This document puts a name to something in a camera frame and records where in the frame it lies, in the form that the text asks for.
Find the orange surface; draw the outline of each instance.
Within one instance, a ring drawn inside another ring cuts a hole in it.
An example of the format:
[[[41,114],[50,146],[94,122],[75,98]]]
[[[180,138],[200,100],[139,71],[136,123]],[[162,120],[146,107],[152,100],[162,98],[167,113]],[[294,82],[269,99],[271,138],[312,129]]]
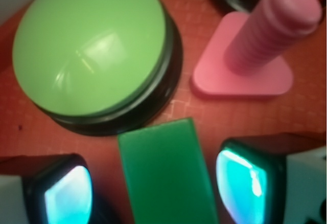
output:
[[[162,1],[181,32],[184,64],[175,96],[151,124],[194,118],[215,190],[215,159],[227,137],[325,131],[325,20],[313,35],[284,54],[295,77],[287,94],[267,100],[203,101],[190,92],[189,79],[222,14],[209,0]],[[0,28],[0,156],[79,153],[89,165],[95,190],[112,203],[124,223],[133,222],[116,137],[87,137],[60,127],[38,110],[18,86],[11,65],[11,44],[18,20],[19,15]]]

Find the pink toy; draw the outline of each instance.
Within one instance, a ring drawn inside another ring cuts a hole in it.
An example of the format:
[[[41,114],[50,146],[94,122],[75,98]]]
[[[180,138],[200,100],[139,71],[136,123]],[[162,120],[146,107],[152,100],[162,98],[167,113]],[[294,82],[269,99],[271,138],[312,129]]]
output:
[[[293,74],[280,54],[312,33],[321,14],[318,0],[260,0],[250,16],[227,14],[195,67],[192,91],[201,98],[284,94]]]

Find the green plastic block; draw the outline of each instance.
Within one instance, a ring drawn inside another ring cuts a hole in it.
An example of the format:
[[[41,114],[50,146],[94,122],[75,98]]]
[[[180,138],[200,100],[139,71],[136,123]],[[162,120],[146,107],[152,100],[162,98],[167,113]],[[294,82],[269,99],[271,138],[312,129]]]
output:
[[[191,119],[124,133],[119,147],[135,223],[218,223]]]

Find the round button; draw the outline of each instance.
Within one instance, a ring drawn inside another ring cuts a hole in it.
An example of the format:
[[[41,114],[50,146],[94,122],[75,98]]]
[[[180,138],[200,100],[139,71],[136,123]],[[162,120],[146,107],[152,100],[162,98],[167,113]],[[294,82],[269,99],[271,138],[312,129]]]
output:
[[[165,25],[159,0],[36,0],[15,36],[16,78],[51,113],[118,109],[158,70]]]

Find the cyan light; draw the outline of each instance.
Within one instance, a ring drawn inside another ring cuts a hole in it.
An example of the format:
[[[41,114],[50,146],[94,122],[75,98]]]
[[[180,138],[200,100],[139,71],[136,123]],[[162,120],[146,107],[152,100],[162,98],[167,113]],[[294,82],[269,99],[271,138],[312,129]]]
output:
[[[88,223],[92,209],[92,184],[88,170],[73,168],[45,194],[49,224]]]
[[[231,149],[217,157],[216,176],[221,199],[236,223],[263,223],[266,172]]]

